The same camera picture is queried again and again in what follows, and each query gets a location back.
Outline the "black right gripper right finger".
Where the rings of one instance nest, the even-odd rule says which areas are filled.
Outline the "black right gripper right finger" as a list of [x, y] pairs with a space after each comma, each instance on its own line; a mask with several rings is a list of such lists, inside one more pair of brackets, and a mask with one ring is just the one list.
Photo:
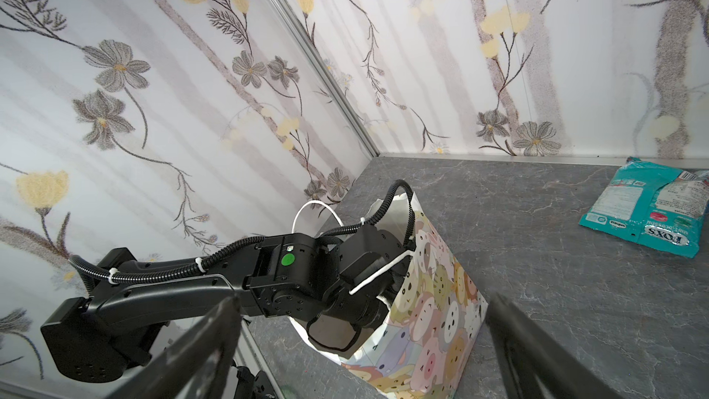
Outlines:
[[486, 323], [507, 397], [620, 397], [507, 297], [491, 297]]

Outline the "white patterned paper bag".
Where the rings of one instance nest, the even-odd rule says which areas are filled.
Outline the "white patterned paper bag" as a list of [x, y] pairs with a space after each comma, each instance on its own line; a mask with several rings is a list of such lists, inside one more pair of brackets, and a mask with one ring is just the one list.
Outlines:
[[406, 195], [377, 227], [403, 238], [415, 214], [417, 248], [404, 263], [404, 282], [384, 322], [365, 331], [350, 350], [338, 337], [344, 321], [291, 323], [300, 339], [387, 398], [452, 398], [474, 348], [489, 303], [451, 252], [418, 199]]

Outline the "teal Fox's candy bag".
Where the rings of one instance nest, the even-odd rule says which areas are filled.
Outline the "teal Fox's candy bag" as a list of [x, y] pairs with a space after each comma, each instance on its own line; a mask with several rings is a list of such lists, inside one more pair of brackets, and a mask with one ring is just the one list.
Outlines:
[[685, 258], [700, 250], [708, 216], [708, 172], [630, 157], [579, 225]]

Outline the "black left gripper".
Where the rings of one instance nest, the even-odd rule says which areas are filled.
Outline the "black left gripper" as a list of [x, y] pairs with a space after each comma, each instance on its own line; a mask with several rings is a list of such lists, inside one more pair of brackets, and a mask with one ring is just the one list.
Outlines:
[[306, 323], [306, 336], [318, 350], [349, 358], [382, 325], [389, 312], [387, 304], [377, 297], [345, 293]]

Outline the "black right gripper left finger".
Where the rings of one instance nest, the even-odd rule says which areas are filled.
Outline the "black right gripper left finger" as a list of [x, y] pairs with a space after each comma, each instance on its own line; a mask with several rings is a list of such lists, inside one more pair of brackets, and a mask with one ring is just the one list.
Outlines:
[[197, 397], [221, 398], [240, 338], [241, 323], [239, 298], [227, 297], [109, 396], [179, 398], [195, 383]]

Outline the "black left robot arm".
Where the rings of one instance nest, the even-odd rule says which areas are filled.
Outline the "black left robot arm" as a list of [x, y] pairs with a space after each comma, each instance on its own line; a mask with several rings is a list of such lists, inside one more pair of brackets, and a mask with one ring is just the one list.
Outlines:
[[42, 325], [44, 342], [64, 376], [112, 382], [151, 361], [151, 347], [167, 323], [203, 316], [235, 297], [246, 317], [287, 316], [306, 329], [340, 325], [341, 337], [316, 339], [315, 345], [345, 353], [363, 332], [382, 325], [404, 282], [415, 249], [415, 215], [408, 214], [401, 238], [380, 228], [400, 195], [414, 197], [402, 180], [355, 225], [318, 236], [250, 236], [206, 258], [151, 264], [125, 248], [111, 250], [98, 264], [72, 256], [88, 294], [57, 308]]

